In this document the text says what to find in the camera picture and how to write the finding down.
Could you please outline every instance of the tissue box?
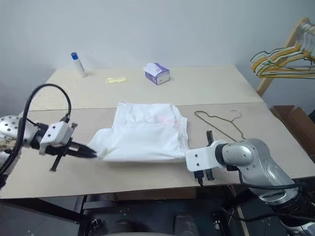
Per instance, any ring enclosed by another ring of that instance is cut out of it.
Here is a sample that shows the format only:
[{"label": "tissue box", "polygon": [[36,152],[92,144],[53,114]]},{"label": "tissue box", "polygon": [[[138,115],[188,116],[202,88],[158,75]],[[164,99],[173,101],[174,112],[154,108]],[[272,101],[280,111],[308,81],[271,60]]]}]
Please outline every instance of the tissue box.
[{"label": "tissue box", "polygon": [[159,63],[148,63],[143,70],[146,77],[156,85],[169,81],[169,69]]}]

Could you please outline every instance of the floor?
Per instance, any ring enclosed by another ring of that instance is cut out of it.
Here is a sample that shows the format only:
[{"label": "floor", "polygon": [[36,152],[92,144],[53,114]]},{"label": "floor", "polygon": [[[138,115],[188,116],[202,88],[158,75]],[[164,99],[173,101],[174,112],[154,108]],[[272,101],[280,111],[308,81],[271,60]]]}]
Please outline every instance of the floor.
[{"label": "floor", "polygon": [[[182,200],[170,203],[154,203],[148,205],[133,205],[130,212],[104,213],[93,212],[92,218],[100,218],[106,227],[110,227],[117,220],[129,219],[131,221],[143,222],[153,232],[173,233],[174,216],[181,212],[189,212],[198,227],[200,236],[220,236],[212,223],[214,210],[219,209],[222,199],[226,198],[225,191],[211,193],[211,198],[202,198],[197,201]],[[75,197],[46,198],[48,202],[57,204],[67,209],[73,209]],[[253,201],[242,207],[245,217],[251,217],[269,211],[262,202]],[[15,236],[74,236],[77,235],[78,225],[59,219],[43,216],[37,213],[24,211],[8,206],[0,206],[0,235]],[[255,236],[286,236],[286,232],[279,219],[273,217],[266,220],[247,223],[251,235]],[[241,225],[232,219],[230,228],[233,236],[242,235]],[[93,235],[106,234],[105,228]]]}]

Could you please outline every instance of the white cloth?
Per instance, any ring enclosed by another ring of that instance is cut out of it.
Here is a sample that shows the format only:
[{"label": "white cloth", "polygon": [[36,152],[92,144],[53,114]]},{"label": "white cloth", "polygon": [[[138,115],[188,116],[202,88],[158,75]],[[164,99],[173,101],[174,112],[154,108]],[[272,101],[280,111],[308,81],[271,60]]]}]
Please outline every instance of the white cloth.
[{"label": "white cloth", "polygon": [[185,161],[187,119],[172,104],[120,102],[112,128],[99,130],[88,146],[103,161]]}]

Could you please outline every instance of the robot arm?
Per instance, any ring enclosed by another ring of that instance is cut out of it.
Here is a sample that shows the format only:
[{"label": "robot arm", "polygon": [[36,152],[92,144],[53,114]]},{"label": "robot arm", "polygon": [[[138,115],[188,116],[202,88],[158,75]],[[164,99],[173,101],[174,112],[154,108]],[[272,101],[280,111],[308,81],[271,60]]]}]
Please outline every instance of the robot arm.
[{"label": "robot arm", "polygon": [[[240,172],[241,183],[248,186],[273,211],[315,217],[314,205],[299,192],[297,184],[276,164],[267,145],[259,139],[246,139],[232,144],[215,141],[209,147],[189,150],[186,163],[190,171],[236,167]],[[314,222],[280,218],[291,235],[315,235]]]}]

